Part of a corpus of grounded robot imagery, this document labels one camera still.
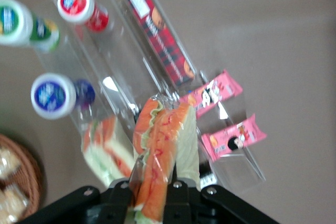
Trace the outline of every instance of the plastic wrap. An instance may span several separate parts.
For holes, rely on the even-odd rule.
[[[133,147],[117,116],[94,120],[82,137],[81,149],[86,163],[106,187],[115,179],[130,177],[135,164]]]
[[[0,147],[0,179],[7,179],[21,165],[18,157],[9,149]]]
[[[163,95],[148,99],[135,125],[133,145],[137,154],[147,152],[135,219],[161,222],[175,163],[178,177],[200,184],[195,109]]]
[[[28,198],[15,184],[7,186],[0,194],[0,223],[17,222],[27,209]]]

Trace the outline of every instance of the white bottle cap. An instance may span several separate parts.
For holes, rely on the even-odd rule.
[[[25,46],[33,31],[29,9],[16,0],[0,0],[0,44]]]
[[[84,24],[93,15],[95,0],[57,0],[57,8],[64,20]]]
[[[31,87],[31,103],[41,117],[54,120],[70,114],[76,104],[76,89],[66,76],[45,73]]]

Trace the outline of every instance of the pink snack packet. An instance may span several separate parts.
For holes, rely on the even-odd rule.
[[[200,118],[217,103],[236,97],[243,91],[242,87],[224,70],[209,83],[180,98],[196,109],[196,118]]]
[[[229,126],[214,134],[203,134],[202,142],[212,161],[236,149],[247,147],[266,138],[255,122],[255,114],[236,125]]]

